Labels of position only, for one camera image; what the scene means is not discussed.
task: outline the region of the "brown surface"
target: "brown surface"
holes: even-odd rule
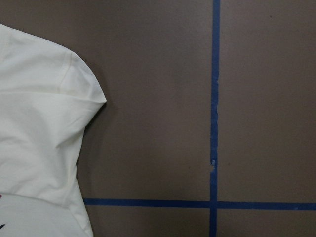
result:
[[[222,4],[221,201],[315,202],[316,1],[275,3]]]
[[[219,210],[216,237],[314,237],[315,211]]]
[[[100,237],[207,237],[208,209],[89,206]]]
[[[315,202],[315,12],[222,1],[220,201]],[[212,1],[2,0],[0,21],[75,51],[105,92],[79,158],[85,198],[209,200]],[[88,212],[96,237],[208,236],[208,209]],[[315,215],[219,210],[218,236],[311,237]]]

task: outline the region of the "cotton shirt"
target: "cotton shirt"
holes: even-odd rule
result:
[[[106,101],[76,53],[0,24],[0,236],[93,236],[76,162]]]

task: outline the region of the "t-shirt sleeve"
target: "t-shirt sleeve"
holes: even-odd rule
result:
[[[70,51],[67,57],[59,92],[82,100],[104,104],[107,100],[91,69],[76,53]]]

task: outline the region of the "blue tape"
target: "blue tape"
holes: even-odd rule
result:
[[[208,201],[84,198],[85,205],[210,208]]]
[[[219,209],[253,209],[253,210],[293,210],[315,211],[316,203],[281,203],[281,202],[217,202]]]
[[[85,198],[85,205],[98,206],[147,206],[179,207],[204,209],[250,209],[250,210],[293,210],[316,211],[316,203],[283,203],[283,202],[229,202],[229,201],[178,201],[178,200],[142,200],[142,199],[100,199]],[[216,212],[211,212],[212,221],[216,222]]]
[[[209,236],[216,237],[217,231],[217,147],[218,147],[218,78],[219,78],[219,39],[220,39],[220,0],[213,0],[212,29],[212,83],[211,83],[211,165],[210,175],[210,218]]]

